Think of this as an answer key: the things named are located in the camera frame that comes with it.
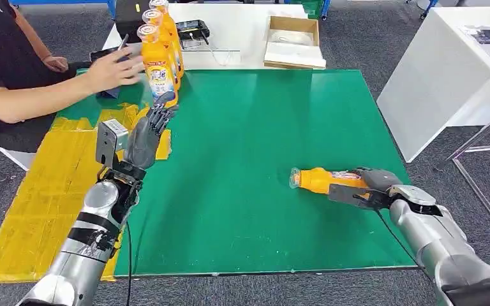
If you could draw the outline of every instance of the white desk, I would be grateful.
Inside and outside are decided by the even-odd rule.
[[[490,26],[490,8],[434,8],[377,104],[405,161],[447,126],[490,122],[490,57],[460,31]]]
[[[265,29],[268,17],[307,18],[300,4],[179,4],[170,3],[169,12],[175,22],[201,19],[210,30],[208,38],[218,62],[206,48],[184,51],[185,69],[264,69]],[[113,26],[103,49],[116,47],[121,37]]]

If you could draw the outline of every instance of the gray carpet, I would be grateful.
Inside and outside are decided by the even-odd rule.
[[[100,48],[111,26],[104,6],[71,6],[58,17],[45,15],[43,8],[25,7],[24,12],[54,53],[73,61],[85,60],[88,52]],[[377,97],[418,29],[419,13],[415,5],[405,5],[403,0],[332,5],[328,20],[320,24],[328,67],[361,69]],[[69,41],[77,43],[71,46]],[[438,161],[476,130],[447,129],[406,167],[416,186],[451,209],[478,255],[490,264],[490,217],[452,164],[443,172],[433,171]],[[490,196],[490,153],[468,154],[461,160]],[[0,170],[15,175],[13,180],[0,182],[1,223],[23,174],[2,156]],[[29,288],[29,284],[0,285],[0,305],[13,305]],[[126,281],[118,280],[101,284],[95,304],[122,305],[125,300]],[[131,304],[434,305],[434,295],[420,271],[382,270],[139,279],[133,281]]]

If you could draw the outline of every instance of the man's arm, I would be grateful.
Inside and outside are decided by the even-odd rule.
[[[0,120],[16,123],[47,115],[96,92],[138,82],[137,74],[144,67],[141,57],[117,62],[130,53],[130,48],[116,51],[96,61],[87,73],[55,85],[16,90],[0,87]]]
[[[16,24],[20,27],[23,33],[27,36],[27,39],[33,46],[34,52],[41,60],[44,60],[46,57],[51,56],[52,53],[48,50],[48,47],[44,45],[44,42],[38,37],[36,31],[31,27],[29,22],[25,19],[25,17],[12,6],[12,9],[16,13]]]

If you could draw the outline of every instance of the orange bottle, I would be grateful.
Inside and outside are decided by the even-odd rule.
[[[151,88],[151,94],[156,101],[165,92],[175,92],[175,99],[166,103],[166,107],[177,104],[177,90],[174,87],[172,65],[168,49],[159,41],[159,29],[156,25],[144,24],[138,28],[138,37],[142,40],[142,57],[144,58],[145,73]]]
[[[162,13],[155,9],[147,10],[142,14],[142,20],[146,24],[152,24],[158,27],[160,32],[159,41],[161,41],[164,47],[168,49],[168,56],[170,58],[172,74],[174,76],[174,86],[175,90],[178,91],[181,87],[181,77],[177,74],[177,61],[175,60],[174,44],[172,43],[170,33],[168,33],[168,30],[164,27],[161,27],[163,20]]]
[[[318,167],[311,170],[292,168],[290,172],[291,188],[301,187],[314,193],[329,194],[331,184],[368,188],[360,175],[348,171],[330,172]]]
[[[175,21],[170,17],[168,13],[168,0],[151,0],[149,1],[149,7],[157,9],[163,15],[162,26],[168,30],[172,44],[174,45],[175,60],[177,62],[177,75],[179,78],[183,77],[184,64],[183,53],[181,52],[181,44],[179,43],[179,35],[177,34],[177,26]]]

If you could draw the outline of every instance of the yellow mat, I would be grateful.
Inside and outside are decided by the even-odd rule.
[[[117,119],[130,130],[147,111],[122,106],[102,110],[99,122]],[[54,121],[1,225],[0,283],[34,282],[44,275],[96,181],[101,165],[94,160],[95,145],[96,130],[87,119]],[[170,131],[166,130],[156,157],[165,159],[169,152]],[[114,279],[118,255],[106,265],[103,280]]]

